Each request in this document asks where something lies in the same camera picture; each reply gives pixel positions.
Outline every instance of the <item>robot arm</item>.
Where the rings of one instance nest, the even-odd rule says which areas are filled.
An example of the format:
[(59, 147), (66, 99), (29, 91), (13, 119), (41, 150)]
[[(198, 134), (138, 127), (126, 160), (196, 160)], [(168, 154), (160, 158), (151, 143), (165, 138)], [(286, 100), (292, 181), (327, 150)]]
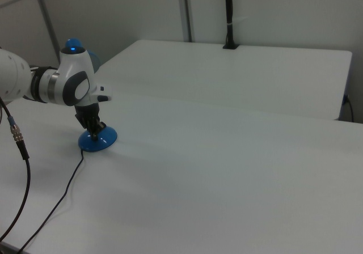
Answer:
[(106, 127), (98, 116), (98, 103), (110, 101), (112, 91), (95, 82), (92, 60), (85, 48), (67, 46), (60, 57), (58, 69), (30, 69), (22, 58), (0, 49), (0, 96), (4, 101), (24, 96), (42, 103), (75, 106), (76, 118), (96, 141)]

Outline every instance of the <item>white table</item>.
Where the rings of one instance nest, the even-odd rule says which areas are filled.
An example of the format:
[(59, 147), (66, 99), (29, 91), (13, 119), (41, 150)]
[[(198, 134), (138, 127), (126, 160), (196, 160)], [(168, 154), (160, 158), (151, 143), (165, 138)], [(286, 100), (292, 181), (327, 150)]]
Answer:
[(351, 52), (137, 41), (102, 68), (120, 91), (334, 120)]
[[(32, 167), (28, 202), (6, 239), (20, 247), (61, 197), (81, 158), (82, 128), (73, 108), (24, 100), (9, 107)], [(363, 249), (362, 125), (120, 92), (100, 107), (119, 138), (85, 153), (29, 253)], [(2, 233), (20, 205), (26, 168), (5, 123), (0, 144)]]

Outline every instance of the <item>blue object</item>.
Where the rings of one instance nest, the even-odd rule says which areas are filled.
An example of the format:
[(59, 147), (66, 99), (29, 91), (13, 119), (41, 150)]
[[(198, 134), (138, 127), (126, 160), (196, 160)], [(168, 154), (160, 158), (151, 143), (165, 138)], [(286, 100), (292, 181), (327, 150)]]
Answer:
[(76, 39), (75, 37), (72, 37), (70, 39), (68, 39), (68, 41), (66, 42), (66, 47), (82, 47), (82, 43), (80, 40)]
[(106, 126), (106, 128), (98, 134), (97, 141), (92, 140), (88, 131), (83, 132), (81, 136), (79, 136), (78, 146), (86, 152), (97, 152), (109, 147), (116, 139), (117, 132), (113, 128)]

